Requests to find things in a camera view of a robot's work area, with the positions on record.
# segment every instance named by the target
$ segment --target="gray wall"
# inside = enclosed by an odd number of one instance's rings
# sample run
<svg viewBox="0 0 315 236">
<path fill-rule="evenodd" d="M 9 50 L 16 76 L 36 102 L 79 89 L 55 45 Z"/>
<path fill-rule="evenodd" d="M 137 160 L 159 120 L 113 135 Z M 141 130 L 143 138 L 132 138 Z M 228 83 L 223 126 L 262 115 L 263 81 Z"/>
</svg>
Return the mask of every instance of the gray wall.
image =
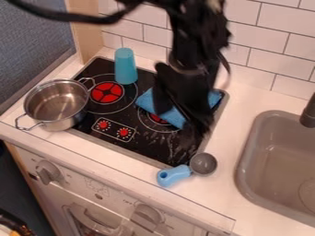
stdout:
<svg viewBox="0 0 315 236">
<path fill-rule="evenodd" d="M 65 10 L 63 0 L 31 2 Z M 68 23 L 37 18 L 0 1 L 0 114 L 74 52 Z"/>
</svg>

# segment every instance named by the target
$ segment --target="black cooktop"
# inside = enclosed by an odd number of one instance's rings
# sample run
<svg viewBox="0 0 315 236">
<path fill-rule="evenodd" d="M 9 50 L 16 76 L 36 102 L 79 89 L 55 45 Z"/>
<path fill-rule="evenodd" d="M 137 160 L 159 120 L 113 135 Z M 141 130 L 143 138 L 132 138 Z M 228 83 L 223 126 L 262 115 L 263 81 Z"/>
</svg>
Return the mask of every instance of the black cooktop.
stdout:
<svg viewBox="0 0 315 236">
<path fill-rule="evenodd" d="M 89 89 L 88 113 L 74 129 L 111 143 L 116 150 L 128 149 L 169 166 L 187 164 L 201 141 L 183 149 L 178 128 L 135 106 L 135 100 L 154 82 L 152 72 L 137 71 L 136 83 L 121 85 L 115 82 L 113 61 L 98 57 L 84 68 L 75 80 Z"/>
</svg>

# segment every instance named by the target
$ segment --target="red burner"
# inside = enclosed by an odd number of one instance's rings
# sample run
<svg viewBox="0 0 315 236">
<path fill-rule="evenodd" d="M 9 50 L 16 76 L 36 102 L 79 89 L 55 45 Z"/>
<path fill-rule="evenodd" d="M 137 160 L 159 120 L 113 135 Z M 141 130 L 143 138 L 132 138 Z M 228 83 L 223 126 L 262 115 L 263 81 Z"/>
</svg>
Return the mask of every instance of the red burner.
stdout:
<svg viewBox="0 0 315 236">
<path fill-rule="evenodd" d="M 99 123 L 99 127 L 100 127 L 101 129 L 106 129 L 108 126 L 109 126 L 109 123 L 108 123 L 108 122 L 100 122 L 100 123 Z"/>
<path fill-rule="evenodd" d="M 150 113 L 149 114 L 150 118 L 155 121 L 158 124 L 169 124 L 167 121 L 162 120 L 161 118 L 159 118 L 157 115 Z"/>
<path fill-rule="evenodd" d="M 128 135 L 129 135 L 129 130 L 126 129 L 126 128 L 122 128 L 122 129 L 119 131 L 119 135 L 120 135 L 120 136 L 128 136 Z"/>
<path fill-rule="evenodd" d="M 113 82 L 98 84 L 91 92 L 91 98 L 94 101 L 103 104 L 113 103 L 120 99 L 122 95 L 123 86 Z"/>
</svg>

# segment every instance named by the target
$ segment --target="sink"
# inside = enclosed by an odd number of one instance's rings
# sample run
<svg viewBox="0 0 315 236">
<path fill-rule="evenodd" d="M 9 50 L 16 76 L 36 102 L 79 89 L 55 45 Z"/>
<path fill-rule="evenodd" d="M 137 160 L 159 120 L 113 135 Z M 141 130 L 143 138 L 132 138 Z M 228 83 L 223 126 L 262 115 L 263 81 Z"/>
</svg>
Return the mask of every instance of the sink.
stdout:
<svg viewBox="0 0 315 236">
<path fill-rule="evenodd" d="M 315 227 L 315 128 L 281 111 L 257 116 L 235 173 L 253 204 Z"/>
</svg>

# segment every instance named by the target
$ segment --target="black cable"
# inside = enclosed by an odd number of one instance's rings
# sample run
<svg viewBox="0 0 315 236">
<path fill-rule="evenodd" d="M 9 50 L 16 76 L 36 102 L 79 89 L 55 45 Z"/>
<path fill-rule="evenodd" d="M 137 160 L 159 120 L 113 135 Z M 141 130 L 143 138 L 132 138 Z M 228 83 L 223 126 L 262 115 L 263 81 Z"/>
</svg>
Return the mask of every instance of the black cable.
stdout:
<svg viewBox="0 0 315 236">
<path fill-rule="evenodd" d="M 139 3 L 134 3 L 127 5 L 124 10 L 115 12 L 114 14 L 106 17 L 94 17 L 84 14 L 78 13 L 67 13 L 67 12 L 60 12 L 55 11 L 39 6 L 35 6 L 30 3 L 26 3 L 20 0 L 5 0 L 9 4 L 16 6 L 19 9 L 29 12 L 32 15 L 41 17 L 41 18 L 48 18 L 51 20 L 63 21 L 63 22 L 81 22 L 81 23 L 90 23 L 90 24 L 104 24 L 109 25 L 118 22 L 124 15 L 130 13 L 134 9 L 139 6 Z"/>
</svg>

